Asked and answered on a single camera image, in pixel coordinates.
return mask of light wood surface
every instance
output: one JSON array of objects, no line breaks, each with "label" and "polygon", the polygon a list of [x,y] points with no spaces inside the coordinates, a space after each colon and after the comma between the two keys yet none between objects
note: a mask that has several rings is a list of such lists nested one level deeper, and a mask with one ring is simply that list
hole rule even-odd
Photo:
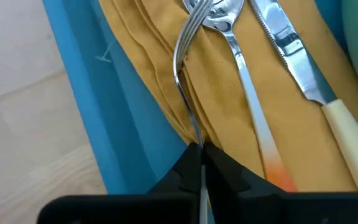
[{"label": "light wood surface", "polygon": [[323,106],[342,155],[358,188],[358,124],[342,100]]},{"label": "light wood surface", "polygon": [[41,0],[0,0],[0,223],[105,193]]}]

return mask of serrated knife blade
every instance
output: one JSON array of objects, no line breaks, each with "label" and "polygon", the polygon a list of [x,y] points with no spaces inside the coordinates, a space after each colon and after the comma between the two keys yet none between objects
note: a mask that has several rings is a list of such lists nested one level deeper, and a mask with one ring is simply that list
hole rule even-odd
[{"label": "serrated knife blade", "polygon": [[323,106],[358,187],[358,124],[339,100],[276,0],[249,0],[265,33],[307,99]]}]

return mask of knife handle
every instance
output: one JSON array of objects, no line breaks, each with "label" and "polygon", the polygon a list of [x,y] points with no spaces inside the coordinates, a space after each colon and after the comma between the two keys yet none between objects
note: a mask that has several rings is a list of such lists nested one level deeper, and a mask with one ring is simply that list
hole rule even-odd
[{"label": "knife handle", "polygon": [[323,106],[323,111],[358,188],[358,124],[342,100]]}]

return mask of cloth napkin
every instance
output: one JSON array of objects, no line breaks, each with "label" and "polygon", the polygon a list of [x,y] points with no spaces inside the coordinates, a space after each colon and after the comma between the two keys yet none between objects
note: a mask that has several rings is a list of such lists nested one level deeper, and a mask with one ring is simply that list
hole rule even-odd
[{"label": "cloth napkin", "polygon": [[[188,13],[181,0],[99,0],[114,35],[184,141],[196,140],[173,81],[173,49]],[[324,76],[358,121],[358,79],[313,0],[280,0]],[[356,190],[321,106],[304,98],[246,1],[234,26],[283,162],[300,191]],[[204,139],[264,176],[236,64],[224,38],[201,28],[185,59],[187,96]]]}]

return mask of spoon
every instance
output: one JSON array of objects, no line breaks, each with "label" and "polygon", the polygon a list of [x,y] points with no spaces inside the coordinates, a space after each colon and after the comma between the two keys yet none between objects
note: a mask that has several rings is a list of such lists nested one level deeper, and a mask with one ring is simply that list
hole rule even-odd
[{"label": "spoon", "polygon": [[[199,0],[182,1],[187,11],[191,12]],[[277,150],[264,112],[259,103],[254,84],[249,75],[246,61],[233,33],[233,25],[240,15],[244,1],[245,0],[214,0],[214,6],[203,21],[203,25],[220,32],[229,42],[249,105],[267,180],[283,190],[296,192],[297,189]]]}]

